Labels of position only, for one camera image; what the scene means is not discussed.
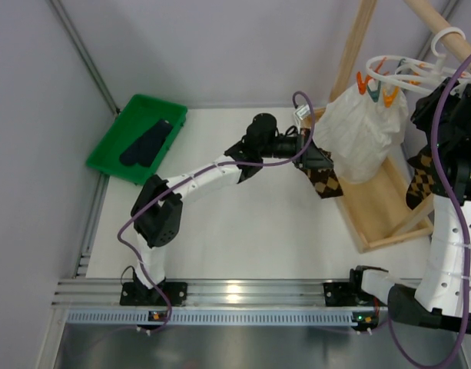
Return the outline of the white clip hanger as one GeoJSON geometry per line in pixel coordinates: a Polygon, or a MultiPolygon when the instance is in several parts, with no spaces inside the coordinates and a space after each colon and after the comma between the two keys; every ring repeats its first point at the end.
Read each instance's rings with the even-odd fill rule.
{"type": "Polygon", "coordinates": [[[466,39],[461,28],[448,27],[435,34],[430,42],[430,51],[436,57],[434,63],[420,61],[401,55],[379,55],[367,60],[367,76],[360,83],[360,94],[368,93],[373,101],[381,101],[390,108],[401,91],[411,91],[427,96],[441,82],[453,76],[455,70],[446,66],[447,54],[440,53],[436,46],[447,35],[459,35],[466,39]]]}

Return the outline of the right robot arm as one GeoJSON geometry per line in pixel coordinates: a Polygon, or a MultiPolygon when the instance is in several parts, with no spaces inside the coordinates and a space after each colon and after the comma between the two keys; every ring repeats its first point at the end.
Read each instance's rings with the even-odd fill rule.
{"type": "Polygon", "coordinates": [[[433,159],[425,274],[413,288],[385,269],[358,266],[350,286],[385,304],[395,322],[471,334],[471,82],[446,79],[417,102],[412,121],[427,134],[433,159]]]}

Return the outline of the dark navy sock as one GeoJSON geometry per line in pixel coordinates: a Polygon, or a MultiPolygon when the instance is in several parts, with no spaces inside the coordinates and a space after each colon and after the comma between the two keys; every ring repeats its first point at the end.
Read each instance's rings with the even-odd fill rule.
{"type": "Polygon", "coordinates": [[[168,135],[166,134],[157,133],[145,133],[141,136],[138,139],[137,163],[142,167],[149,168],[160,152],[167,137],[168,135]]]}
{"type": "Polygon", "coordinates": [[[163,119],[157,121],[120,154],[119,162],[127,167],[139,165],[149,168],[172,129],[168,121],[163,119]]]}

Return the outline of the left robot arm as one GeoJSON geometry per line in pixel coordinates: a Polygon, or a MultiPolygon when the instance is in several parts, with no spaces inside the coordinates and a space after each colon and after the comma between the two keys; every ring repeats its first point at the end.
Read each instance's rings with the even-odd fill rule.
{"type": "Polygon", "coordinates": [[[292,126],[281,134],[269,113],[255,115],[245,135],[212,163],[190,173],[162,179],[151,176],[143,185],[126,223],[137,235],[131,247],[138,263],[131,290],[140,304],[164,295],[165,248],[177,236],[183,208],[231,185],[238,185],[264,167],[291,163],[299,169],[331,169],[333,162],[312,139],[312,131],[292,126]]]}

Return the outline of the brown argyle sock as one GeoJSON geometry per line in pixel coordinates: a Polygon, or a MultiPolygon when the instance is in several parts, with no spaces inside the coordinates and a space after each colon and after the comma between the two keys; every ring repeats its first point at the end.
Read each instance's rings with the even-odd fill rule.
{"type": "MultiPolygon", "coordinates": [[[[310,142],[310,140],[313,140],[311,138],[311,134],[309,134],[307,142],[310,142]]],[[[331,154],[328,151],[325,151],[322,148],[320,148],[320,150],[322,150],[323,153],[331,159],[331,154]]],[[[333,169],[299,170],[307,176],[310,183],[313,185],[315,192],[318,193],[322,199],[335,198],[343,195],[343,190],[334,171],[334,166],[333,169]]]]}
{"type": "Polygon", "coordinates": [[[414,210],[432,193],[435,185],[435,167],[431,150],[428,147],[421,149],[407,160],[407,164],[413,169],[413,176],[406,191],[406,205],[414,210]]]}

